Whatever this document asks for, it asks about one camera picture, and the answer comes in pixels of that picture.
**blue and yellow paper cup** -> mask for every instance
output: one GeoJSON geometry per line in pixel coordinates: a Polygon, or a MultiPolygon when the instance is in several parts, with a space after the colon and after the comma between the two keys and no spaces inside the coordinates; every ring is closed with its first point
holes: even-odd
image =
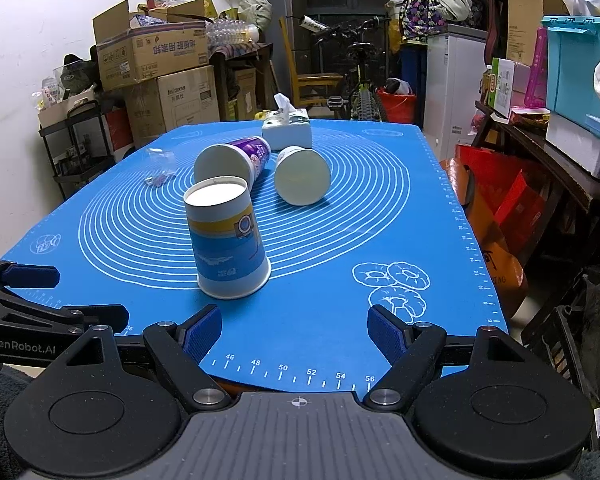
{"type": "Polygon", "coordinates": [[[184,203],[202,292],[235,300],[267,283],[271,263],[243,178],[203,180],[187,189],[184,203]]]}

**bicycle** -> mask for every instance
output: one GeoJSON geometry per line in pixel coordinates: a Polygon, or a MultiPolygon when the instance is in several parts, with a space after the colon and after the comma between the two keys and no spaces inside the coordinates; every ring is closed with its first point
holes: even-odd
{"type": "Polygon", "coordinates": [[[364,41],[364,33],[378,28],[385,18],[377,16],[359,25],[341,23],[334,27],[316,22],[305,16],[301,27],[310,30],[317,37],[316,44],[323,41],[338,40],[346,45],[347,57],[352,59],[356,67],[345,74],[338,94],[327,99],[329,110],[335,112],[337,119],[352,121],[388,122],[386,110],[376,94],[376,88],[366,75],[366,65],[372,56],[382,54],[372,43],[364,41]]]}

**gray ribbed plate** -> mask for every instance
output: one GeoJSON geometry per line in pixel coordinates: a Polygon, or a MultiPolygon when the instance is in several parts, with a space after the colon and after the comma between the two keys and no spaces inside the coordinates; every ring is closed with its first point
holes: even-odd
{"type": "MultiPolygon", "coordinates": [[[[40,477],[27,473],[23,480],[40,477]]],[[[399,415],[351,393],[244,393],[232,408],[191,418],[161,457],[120,480],[460,480],[399,415]]],[[[566,475],[556,479],[567,480],[566,475]]]]}

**upside-down paper cup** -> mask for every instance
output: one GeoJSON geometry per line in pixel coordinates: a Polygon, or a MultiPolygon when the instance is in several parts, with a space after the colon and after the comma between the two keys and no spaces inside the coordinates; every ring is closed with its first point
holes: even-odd
{"type": "Polygon", "coordinates": [[[235,300],[267,283],[271,264],[246,181],[218,176],[184,193],[198,286],[218,300],[235,300]]]}
{"type": "Polygon", "coordinates": [[[262,137],[245,137],[208,146],[196,158],[193,178],[201,182],[215,176],[239,176],[249,191],[269,160],[271,148],[262,137]]]}
{"type": "Polygon", "coordinates": [[[310,205],[326,195],[331,186],[331,172],[320,153],[289,146],[278,155],[273,182],[285,202],[310,205]]]}

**chair backrest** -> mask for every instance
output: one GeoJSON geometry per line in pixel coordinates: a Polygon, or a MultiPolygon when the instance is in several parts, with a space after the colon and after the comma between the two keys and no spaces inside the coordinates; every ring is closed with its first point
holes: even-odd
{"type": "Polygon", "coordinates": [[[282,29],[282,39],[285,42],[286,62],[289,65],[289,75],[291,78],[291,91],[292,101],[295,106],[299,106],[300,103],[300,87],[298,86],[298,72],[296,72],[296,60],[294,59],[294,53],[291,51],[291,44],[289,43],[289,35],[286,31],[285,17],[280,17],[280,28],[282,29]]]}

